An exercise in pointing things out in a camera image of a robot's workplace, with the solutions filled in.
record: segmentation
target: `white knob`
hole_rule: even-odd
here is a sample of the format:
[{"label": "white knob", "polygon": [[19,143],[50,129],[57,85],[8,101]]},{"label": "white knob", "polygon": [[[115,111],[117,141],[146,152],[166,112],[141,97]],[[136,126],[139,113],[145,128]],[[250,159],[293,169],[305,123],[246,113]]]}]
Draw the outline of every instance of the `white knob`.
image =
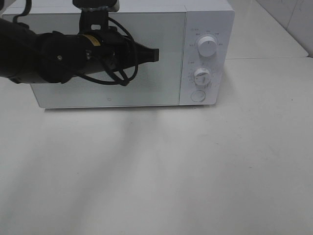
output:
[{"label": "white knob", "polygon": [[206,68],[197,69],[194,73],[195,84],[198,86],[206,86],[211,81],[211,72]]},{"label": "white knob", "polygon": [[198,51],[203,57],[210,57],[216,53],[217,40],[211,36],[205,36],[198,41]]}]

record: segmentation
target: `white table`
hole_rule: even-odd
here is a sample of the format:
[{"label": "white table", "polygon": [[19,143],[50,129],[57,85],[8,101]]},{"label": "white table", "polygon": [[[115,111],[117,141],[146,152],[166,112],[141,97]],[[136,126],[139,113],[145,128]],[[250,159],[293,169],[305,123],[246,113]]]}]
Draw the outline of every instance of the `white table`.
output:
[{"label": "white table", "polygon": [[44,111],[0,80],[5,235],[311,235],[313,59],[227,60],[217,105]]},{"label": "white table", "polygon": [[228,59],[308,56],[257,1],[228,1],[236,12]]}]

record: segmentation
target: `microwave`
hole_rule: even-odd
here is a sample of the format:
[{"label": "microwave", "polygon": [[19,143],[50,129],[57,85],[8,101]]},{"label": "microwave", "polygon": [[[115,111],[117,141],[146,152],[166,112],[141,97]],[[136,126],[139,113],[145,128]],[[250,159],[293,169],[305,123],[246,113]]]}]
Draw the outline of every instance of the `microwave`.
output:
[{"label": "microwave", "polygon": [[[2,17],[11,21],[24,6],[18,0]],[[71,0],[34,0],[20,21],[37,34],[77,34],[80,13]],[[42,108],[215,104],[234,15],[226,0],[120,0],[120,10],[110,17],[137,42],[158,48],[159,60],[139,65],[137,77],[125,87],[75,77],[65,84],[31,84],[32,91]],[[91,76],[110,79],[105,72]]]}]

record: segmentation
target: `cable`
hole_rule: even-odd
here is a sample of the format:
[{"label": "cable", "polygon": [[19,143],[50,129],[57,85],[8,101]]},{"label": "cable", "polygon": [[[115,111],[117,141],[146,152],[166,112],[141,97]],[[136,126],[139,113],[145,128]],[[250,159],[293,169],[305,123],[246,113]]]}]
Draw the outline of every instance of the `cable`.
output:
[{"label": "cable", "polygon": [[18,23],[18,18],[19,17],[27,16],[30,13],[31,7],[32,7],[32,0],[26,0],[26,5],[25,5],[24,11],[21,14],[16,15],[13,18],[13,23],[15,23],[15,24]]},{"label": "cable", "polygon": [[133,50],[134,50],[134,59],[135,59],[135,71],[133,73],[133,75],[130,77],[129,80],[134,80],[134,78],[137,76],[138,74],[138,51],[137,51],[137,47],[136,47],[136,43],[134,38],[132,37],[132,35],[126,30],[126,28],[124,28],[119,22],[117,22],[116,20],[112,19],[111,17],[109,17],[109,21],[111,21],[112,23],[116,24],[121,30],[124,31],[124,33],[126,33],[126,35],[130,38],[132,45],[133,45]]},{"label": "cable", "polygon": [[[136,47],[136,43],[134,41],[134,38],[132,37],[132,35],[130,34],[129,31],[127,31],[127,29],[122,26],[119,22],[117,22],[116,20],[112,19],[109,17],[109,21],[111,21],[112,23],[114,23],[115,25],[117,25],[122,31],[124,31],[124,33],[128,36],[128,38],[131,40],[132,42],[132,46],[133,46],[133,50],[134,50],[134,60],[135,60],[135,70],[134,70],[134,73],[133,75],[128,78],[128,76],[125,74],[124,70],[121,68],[121,66],[119,65],[118,61],[116,60],[115,57],[113,57],[115,59],[115,65],[117,66],[117,70],[118,72],[121,74],[121,76],[123,77],[123,79],[121,79],[120,77],[118,77],[113,70],[111,70],[109,68],[109,66],[107,66],[107,64],[105,63],[105,61],[103,59],[100,59],[100,58],[97,58],[97,57],[93,57],[94,59],[98,60],[103,69],[105,70],[105,72],[119,85],[122,85],[122,86],[127,86],[131,81],[133,81],[135,79],[135,77],[137,76],[138,74],[138,51],[137,51],[137,47]],[[102,80],[98,80],[98,79],[95,79],[95,78],[83,78],[87,81],[90,81],[90,82],[94,82],[94,83],[97,83],[97,84],[103,84],[103,81]]]}]

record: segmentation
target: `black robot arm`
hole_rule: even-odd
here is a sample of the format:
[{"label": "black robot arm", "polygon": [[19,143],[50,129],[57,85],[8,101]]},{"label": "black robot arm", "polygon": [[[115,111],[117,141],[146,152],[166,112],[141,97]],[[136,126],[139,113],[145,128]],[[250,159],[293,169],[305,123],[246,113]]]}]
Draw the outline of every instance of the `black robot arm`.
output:
[{"label": "black robot arm", "polygon": [[[77,35],[57,31],[37,35],[17,20],[10,23],[0,19],[0,76],[15,83],[66,83],[78,76],[103,85],[127,86],[136,77],[138,65],[158,61],[158,49],[136,43],[109,17],[109,11],[119,8],[118,0],[73,0],[73,4],[82,9]],[[124,69],[131,67],[134,73],[128,77]],[[100,71],[112,81],[87,76]]]}]

